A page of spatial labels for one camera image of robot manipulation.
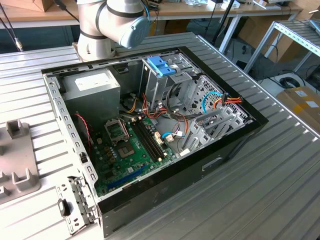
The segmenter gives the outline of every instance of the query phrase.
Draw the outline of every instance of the workbench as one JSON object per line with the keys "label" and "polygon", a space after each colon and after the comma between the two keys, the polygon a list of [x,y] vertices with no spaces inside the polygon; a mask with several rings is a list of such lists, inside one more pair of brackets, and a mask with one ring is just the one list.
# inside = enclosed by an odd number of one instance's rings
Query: workbench
{"label": "workbench", "polygon": [[[201,36],[147,37],[121,55],[187,46],[269,120],[235,158],[119,229],[110,240],[315,240],[320,233],[319,135]],[[40,69],[79,63],[73,47],[0,55],[0,127],[29,123],[40,190],[0,205],[6,239],[73,239],[55,185],[80,173],[56,122]],[[101,239],[97,224],[74,239]]]}
{"label": "workbench", "polygon": [[[63,2],[65,3],[67,9],[78,18],[78,7],[75,1],[65,0]],[[4,6],[4,9],[14,28],[68,26],[79,24],[65,11],[60,10],[55,4],[53,4],[47,12],[39,12],[11,6]],[[233,19],[230,23],[228,31],[225,34],[219,51],[222,53],[225,52],[241,17],[289,15],[289,20],[293,20],[301,10],[302,8],[294,3],[291,3],[289,7],[287,6],[282,7],[282,9],[273,10],[265,10],[253,3],[241,4],[240,8],[231,9],[228,15]],[[206,4],[203,4],[202,6],[189,6],[182,1],[179,3],[162,2],[159,4],[158,17],[154,11],[150,11],[150,20],[153,21],[156,19],[156,17],[159,21],[205,19],[211,17],[212,11],[213,7]],[[221,18],[224,13],[225,10],[223,10],[222,8],[216,8],[212,17]]]}

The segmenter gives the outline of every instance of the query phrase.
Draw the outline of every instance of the label sticker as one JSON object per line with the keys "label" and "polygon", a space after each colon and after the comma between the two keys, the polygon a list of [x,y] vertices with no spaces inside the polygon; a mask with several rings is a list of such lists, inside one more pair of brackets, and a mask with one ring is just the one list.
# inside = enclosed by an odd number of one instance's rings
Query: label sticker
{"label": "label sticker", "polygon": [[110,84],[109,78],[105,73],[77,78],[74,82],[77,85],[79,91],[93,89]]}
{"label": "label sticker", "polygon": [[319,106],[314,101],[307,101],[306,102],[311,108],[318,108]]}
{"label": "label sticker", "polygon": [[307,97],[308,95],[304,91],[295,91],[300,97]]}

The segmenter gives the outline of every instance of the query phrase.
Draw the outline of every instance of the ram slot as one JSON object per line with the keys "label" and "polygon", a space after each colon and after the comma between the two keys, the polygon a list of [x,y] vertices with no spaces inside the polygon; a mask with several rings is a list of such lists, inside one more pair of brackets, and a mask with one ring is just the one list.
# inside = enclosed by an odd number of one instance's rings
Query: ram slot
{"label": "ram slot", "polygon": [[135,122],[131,127],[154,162],[158,161],[159,158],[164,158],[162,149],[157,145],[141,121]]}

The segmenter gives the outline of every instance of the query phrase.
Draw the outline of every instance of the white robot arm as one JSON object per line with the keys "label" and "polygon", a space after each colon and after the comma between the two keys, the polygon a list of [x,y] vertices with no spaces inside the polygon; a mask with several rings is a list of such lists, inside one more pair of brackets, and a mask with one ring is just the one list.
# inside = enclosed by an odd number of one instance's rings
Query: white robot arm
{"label": "white robot arm", "polygon": [[149,31],[140,0],[78,0],[79,55],[87,61],[112,57],[114,42],[125,48],[138,46]]}

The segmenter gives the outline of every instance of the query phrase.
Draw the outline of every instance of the slotted aluminum surface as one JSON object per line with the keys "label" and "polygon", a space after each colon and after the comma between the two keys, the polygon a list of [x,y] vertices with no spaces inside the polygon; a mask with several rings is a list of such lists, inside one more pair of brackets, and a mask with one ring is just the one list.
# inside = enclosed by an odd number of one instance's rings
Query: slotted aluminum surface
{"label": "slotted aluminum surface", "polygon": [[[320,148],[283,106],[193,33],[148,37],[121,55],[187,46],[269,119],[237,156],[159,207],[124,226],[112,240],[315,240],[320,228]],[[72,47],[0,55],[0,127],[31,126],[41,189],[0,205],[1,237],[68,239],[55,185],[77,175],[63,142],[40,69],[78,63]],[[101,239],[96,224],[75,239]]]}
{"label": "slotted aluminum surface", "polygon": [[320,57],[320,35],[308,20],[279,21],[274,28]]}

